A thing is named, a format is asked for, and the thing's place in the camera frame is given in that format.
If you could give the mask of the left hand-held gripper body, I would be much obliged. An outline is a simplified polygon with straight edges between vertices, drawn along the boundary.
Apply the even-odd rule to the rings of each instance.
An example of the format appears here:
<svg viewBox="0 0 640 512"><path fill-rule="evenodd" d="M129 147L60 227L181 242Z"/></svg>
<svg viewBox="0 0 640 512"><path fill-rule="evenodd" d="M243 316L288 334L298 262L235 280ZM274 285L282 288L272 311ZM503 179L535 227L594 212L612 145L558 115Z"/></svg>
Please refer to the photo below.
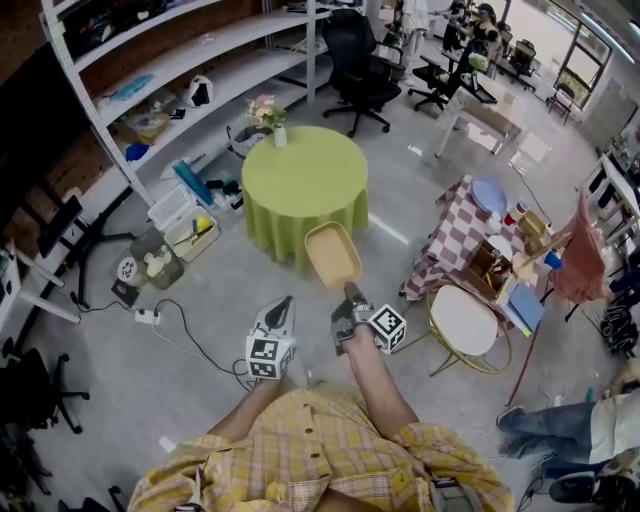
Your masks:
<svg viewBox="0 0 640 512"><path fill-rule="evenodd" d="M245 361L249 376L257 380L280 380L295 352L296 341L290 325L275 329L257 322L246 338Z"/></svg>

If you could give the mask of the rectangular wooden tray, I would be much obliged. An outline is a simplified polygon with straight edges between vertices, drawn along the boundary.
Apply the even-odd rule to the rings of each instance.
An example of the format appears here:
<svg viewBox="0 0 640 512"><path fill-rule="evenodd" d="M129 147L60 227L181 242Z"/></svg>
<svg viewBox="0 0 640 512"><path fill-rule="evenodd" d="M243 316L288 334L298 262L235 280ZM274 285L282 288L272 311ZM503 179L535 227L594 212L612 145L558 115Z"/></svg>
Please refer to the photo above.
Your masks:
<svg viewBox="0 0 640 512"><path fill-rule="evenodd" d="M362 274L362 262L342 224L329 221L309 231L305 237L309 260L323 285L332 291Z"/></svg>

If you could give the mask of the person's right forearm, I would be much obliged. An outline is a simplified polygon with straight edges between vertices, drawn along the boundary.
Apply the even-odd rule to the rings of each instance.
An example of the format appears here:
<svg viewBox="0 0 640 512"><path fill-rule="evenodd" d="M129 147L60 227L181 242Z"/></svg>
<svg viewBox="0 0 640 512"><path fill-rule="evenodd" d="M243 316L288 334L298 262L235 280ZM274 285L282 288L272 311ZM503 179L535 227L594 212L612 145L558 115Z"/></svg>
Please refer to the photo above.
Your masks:
<svg viewBox="0 0 640 512"><path fill-rule="evenodd" d="M369 417L380 435L391 439L418 418L400 394L368 325L356 326L354 336L342 343Z"/></svg>

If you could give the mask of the person's yellow plaid shirt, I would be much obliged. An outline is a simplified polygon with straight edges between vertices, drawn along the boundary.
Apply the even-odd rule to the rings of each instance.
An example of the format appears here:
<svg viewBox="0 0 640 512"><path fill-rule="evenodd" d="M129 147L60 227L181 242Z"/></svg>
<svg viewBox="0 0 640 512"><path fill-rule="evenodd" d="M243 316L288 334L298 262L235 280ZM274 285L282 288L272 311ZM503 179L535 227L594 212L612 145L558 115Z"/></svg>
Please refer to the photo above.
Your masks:
<svg viewBox="0 0 640 512"><path fill-rule="evenodd" d="M496 470L449 428L412 423L383 438L362 397L320 386L272 402L248 435L187 440L137 484L128 512L312 512L327 491L383 512L435 512L435 483L456 480L482 512L514 512Z"/></svg>

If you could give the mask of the brown cardboard box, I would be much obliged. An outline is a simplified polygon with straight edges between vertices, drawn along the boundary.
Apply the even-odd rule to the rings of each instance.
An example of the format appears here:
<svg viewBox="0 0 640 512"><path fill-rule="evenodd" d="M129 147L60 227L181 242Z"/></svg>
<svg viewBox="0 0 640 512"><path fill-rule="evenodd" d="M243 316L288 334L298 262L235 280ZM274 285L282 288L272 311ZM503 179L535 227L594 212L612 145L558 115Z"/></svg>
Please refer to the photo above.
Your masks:
<svg viewBox="0 0 640 512"><path fill-rule="evenodd" d="M496 301L512 274L512 264L489 241L483 241L463 269L466 280L489 301Z"/></svg>

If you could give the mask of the round green table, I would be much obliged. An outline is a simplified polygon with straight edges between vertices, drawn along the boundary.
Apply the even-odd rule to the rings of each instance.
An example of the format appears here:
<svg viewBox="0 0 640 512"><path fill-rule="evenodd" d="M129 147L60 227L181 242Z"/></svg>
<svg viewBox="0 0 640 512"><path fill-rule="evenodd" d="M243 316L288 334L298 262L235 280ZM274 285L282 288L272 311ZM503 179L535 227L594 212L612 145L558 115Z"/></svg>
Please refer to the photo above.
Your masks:
<svg viewBox="0 0 640 512"><path fill-rule="evenodd" d="M347 136L319 126L286 130L279 148L268 136L248 153L241 171L247 234L277 262L309 266L305 237L327 221L348 233L368 227L368 163Z"/></svg>

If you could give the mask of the blue notebook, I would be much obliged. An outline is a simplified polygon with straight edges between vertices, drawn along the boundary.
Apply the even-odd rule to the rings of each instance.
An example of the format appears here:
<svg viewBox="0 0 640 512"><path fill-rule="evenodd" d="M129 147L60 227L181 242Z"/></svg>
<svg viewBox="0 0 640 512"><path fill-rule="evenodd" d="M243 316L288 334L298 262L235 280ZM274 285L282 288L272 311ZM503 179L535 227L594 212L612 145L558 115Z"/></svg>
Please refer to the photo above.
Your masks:
<svg viewBox="0 0 640 512"><path fill-rule="evenodd" d="M517 284L509 295L508 306L529 331L536 330L543 316L544 307L530 287L523 283Z"/></svg>

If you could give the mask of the white tape spool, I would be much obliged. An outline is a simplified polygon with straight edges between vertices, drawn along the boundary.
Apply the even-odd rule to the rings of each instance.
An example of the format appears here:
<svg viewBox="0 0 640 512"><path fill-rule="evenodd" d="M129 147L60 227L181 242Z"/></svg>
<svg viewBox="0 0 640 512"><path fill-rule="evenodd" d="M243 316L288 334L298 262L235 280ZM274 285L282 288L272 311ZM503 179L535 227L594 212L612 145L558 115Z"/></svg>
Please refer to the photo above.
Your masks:
<svg viewBox="0 0 640 512"><path fill-rule="evenodd" d="M139 287L144 278L143 271L133 256L126 256L120 260L116 276L119 281L131 287Z"/></svg>

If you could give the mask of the white lattice basket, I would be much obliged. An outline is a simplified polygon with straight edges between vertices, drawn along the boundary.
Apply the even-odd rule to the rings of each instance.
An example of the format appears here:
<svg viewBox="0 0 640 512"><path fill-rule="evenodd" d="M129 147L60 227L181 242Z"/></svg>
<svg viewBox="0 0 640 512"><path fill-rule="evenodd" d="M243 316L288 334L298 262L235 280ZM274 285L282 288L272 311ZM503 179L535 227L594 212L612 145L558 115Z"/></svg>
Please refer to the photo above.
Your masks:
<svg viewBox="0 0 640 512"><path fill-rule="evenodd" d="M147 214L159 231L166 232L196 205L193 194L180 184L159 199Z"/></svg>

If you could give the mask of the long blue box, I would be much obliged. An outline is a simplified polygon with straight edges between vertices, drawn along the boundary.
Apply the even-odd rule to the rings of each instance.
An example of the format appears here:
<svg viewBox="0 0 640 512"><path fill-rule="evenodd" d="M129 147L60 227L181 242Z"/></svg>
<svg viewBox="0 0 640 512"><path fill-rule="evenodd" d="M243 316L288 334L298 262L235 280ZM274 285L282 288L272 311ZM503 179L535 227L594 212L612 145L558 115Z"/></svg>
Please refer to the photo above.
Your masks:
<svg viewBox="0 0 640 512"><path fill-rule="evenodd" d="M184 160L177 160L172 164L175 174L191 189L195 196L205 205L213 204L213 197L205 183L192 170L191 165Z"/></svg>

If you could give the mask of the pink cloth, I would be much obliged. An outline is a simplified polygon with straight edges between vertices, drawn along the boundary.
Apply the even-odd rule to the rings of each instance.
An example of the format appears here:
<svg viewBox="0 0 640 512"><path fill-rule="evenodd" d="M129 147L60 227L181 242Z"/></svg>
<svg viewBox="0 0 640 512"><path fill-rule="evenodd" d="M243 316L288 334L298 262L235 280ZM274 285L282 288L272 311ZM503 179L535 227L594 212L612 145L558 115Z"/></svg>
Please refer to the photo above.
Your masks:
<svg viewBox="0 0 640 512"><path fill-rule="evenodd" d="M575 214L552 236L552 243L563 249L562 266L550 274L552 286L561 298L582 304L611 297L602 254L603 236L592 225L583 192L578 196Z"/></svg>

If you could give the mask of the large black office chair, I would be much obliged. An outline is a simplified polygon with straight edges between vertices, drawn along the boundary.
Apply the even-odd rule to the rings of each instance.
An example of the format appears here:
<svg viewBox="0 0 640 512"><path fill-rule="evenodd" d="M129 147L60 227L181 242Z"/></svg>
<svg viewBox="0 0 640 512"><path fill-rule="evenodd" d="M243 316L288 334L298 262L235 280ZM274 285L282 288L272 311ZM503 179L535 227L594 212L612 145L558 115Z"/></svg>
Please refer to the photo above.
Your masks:
<svg viewBox="0 0 640 512"><path fill-rule="evenodd" d="M340 105L324 111L323 116L353 113L350 138L362 117L377 121L383 132L389 132L391 125L380 112L400 96L397 76L404 71L400 61L376 54L379 47L390 46L375 39L368 19L354 9L334 10L322 27L322 36L333 62L329 85L340 99Z"/></svg>

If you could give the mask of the white desk with wooden top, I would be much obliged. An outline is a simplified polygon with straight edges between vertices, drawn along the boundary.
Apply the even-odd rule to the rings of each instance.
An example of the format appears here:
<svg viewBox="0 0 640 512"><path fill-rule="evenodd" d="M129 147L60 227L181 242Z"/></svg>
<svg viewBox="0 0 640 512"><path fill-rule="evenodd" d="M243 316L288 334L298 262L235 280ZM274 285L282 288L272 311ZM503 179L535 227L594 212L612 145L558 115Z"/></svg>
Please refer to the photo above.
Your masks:
<svg viewBox="0 0 640 512"><path fill-rule="evenodd" d="M525 134L525 112L504 86L485 75L476 75L477 91L460 86L449 99L436 124L444 130L434 152L440 158L459 120L481 128L495 139L491 153L497 155Z"/></svg>

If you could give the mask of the black and white bag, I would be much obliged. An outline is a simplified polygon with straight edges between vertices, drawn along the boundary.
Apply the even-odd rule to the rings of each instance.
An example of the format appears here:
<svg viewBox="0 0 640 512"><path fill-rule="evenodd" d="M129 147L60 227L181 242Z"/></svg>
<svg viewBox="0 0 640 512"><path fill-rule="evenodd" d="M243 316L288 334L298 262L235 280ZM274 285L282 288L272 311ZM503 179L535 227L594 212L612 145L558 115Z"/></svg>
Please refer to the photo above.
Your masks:
<svg viewBox="0 0 640 512"><path fill-rule="evenodd" d="M205 76L195 76L185 93L185 102L193 108L209 105L213 99L213 83Z"/></svg>

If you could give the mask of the black swivel chair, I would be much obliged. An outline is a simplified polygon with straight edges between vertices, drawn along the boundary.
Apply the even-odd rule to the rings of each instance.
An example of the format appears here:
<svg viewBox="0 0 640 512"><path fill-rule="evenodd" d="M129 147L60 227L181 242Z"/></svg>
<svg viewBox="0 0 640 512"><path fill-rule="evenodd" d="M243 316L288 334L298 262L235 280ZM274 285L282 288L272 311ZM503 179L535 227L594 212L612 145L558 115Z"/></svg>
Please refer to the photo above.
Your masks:
<svg viewBox="0 0 640 512"><path fill-rule="evenodd" d="M74 434L82 434L80 423L74 423L64 400L90 400L83 391L66 391L63 370L69 355L58 356L55 370L50 373L40 352L32 348L0 368L0 427L22 426L26 430L43 430L55 426L61 414Z"/></svg>

